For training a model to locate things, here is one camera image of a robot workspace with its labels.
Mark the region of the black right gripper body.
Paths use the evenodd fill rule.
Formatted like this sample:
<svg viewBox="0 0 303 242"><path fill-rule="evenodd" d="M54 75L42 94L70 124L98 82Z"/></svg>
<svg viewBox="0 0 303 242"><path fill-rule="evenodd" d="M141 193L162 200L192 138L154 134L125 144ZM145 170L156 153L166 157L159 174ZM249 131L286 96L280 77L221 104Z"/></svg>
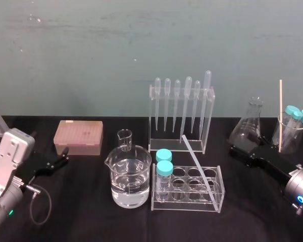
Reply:
<svg viewBox="0 0 303 242"><path fill-rule="evenodd" d="M263 169L279 183L287 183L300 168L284 159L275 147L258 146L249 153L250 165Z"/></svg>

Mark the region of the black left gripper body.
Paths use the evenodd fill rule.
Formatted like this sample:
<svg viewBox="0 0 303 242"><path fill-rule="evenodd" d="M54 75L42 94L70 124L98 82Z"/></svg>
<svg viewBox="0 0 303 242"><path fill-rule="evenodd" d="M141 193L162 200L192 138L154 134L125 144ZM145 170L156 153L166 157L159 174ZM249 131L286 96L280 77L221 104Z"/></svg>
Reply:
<svg viewBox="0 0 303 242"><path fill-rule="evenodd" d="M39 176L50 176L50 161L43 154L32 151L29 158L16 169L15 184L26 186Z"/></svg>

